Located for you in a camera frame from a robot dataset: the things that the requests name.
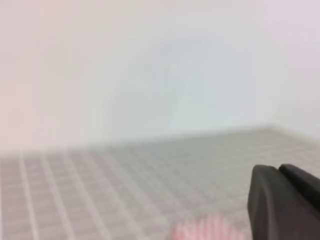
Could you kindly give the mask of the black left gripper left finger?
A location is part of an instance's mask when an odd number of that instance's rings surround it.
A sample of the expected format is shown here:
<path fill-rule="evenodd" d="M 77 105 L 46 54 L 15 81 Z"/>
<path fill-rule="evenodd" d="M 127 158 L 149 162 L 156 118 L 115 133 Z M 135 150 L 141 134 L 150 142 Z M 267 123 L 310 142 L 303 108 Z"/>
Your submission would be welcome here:
<path fill-rule="evenodd" d="M 294 188 L 279 168 L 253 167 L 247 210 L 254 240 L 320 238 L 320 210 Z"/>

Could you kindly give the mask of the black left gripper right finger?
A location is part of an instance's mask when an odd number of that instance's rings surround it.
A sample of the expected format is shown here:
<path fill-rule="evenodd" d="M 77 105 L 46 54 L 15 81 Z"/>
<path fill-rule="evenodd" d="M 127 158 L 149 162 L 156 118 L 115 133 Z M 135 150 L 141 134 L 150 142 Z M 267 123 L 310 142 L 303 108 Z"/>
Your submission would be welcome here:
<path fill-rule="evenodd" d="M 282 164 L 278 170 L 315 209 L 320 209 L 319 178 L 292 164 Z"/>

